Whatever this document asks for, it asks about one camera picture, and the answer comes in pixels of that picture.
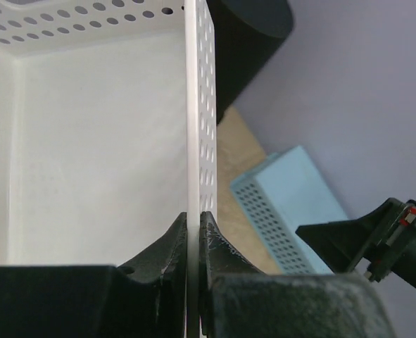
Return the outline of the large black plastic bucket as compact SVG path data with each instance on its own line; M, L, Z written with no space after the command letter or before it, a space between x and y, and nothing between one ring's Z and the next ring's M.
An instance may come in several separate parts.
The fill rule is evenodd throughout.
M208 1L215 28L216 119L243 92L294 28L286 0Z

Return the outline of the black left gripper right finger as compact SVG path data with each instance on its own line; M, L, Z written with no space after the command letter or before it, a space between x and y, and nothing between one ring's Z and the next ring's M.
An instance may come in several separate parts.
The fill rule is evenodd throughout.
M210 287L219 274L263 273L237 250L221 233L214 215L203 211L200 216L198 255L198 311L201 333L212 337L213 314Z

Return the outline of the light blue perforated basket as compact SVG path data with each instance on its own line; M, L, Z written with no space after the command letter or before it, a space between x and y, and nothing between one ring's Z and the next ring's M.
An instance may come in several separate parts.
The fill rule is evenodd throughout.
M296 230L347 215L302 146L269 155L233 180L230 189L284 274L332 273Z

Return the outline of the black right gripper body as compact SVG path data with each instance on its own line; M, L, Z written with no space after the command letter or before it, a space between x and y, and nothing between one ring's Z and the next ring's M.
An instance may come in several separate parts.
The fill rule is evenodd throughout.
M381 282L394 273L416 289L416 201L388 199L348 226L348 271L366 259L365 276Z

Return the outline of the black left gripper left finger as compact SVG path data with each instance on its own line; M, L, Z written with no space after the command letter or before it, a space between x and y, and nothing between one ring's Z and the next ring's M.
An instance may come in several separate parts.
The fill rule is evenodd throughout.
M118 266L132 285L133 337L183 337L187 274L187 214L165 234Z

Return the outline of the white perforated basket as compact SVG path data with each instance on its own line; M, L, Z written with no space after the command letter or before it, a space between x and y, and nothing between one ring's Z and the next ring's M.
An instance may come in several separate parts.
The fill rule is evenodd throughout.
M217 213L206 1L0 1L0 337L133 337L118 266Z

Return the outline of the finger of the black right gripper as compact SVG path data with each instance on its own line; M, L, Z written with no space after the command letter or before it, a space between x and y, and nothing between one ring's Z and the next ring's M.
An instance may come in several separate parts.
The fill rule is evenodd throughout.
M362 258L371 258L410 204L387 199L363 217L315 225L301 225L296 235L334 273L349 273Z

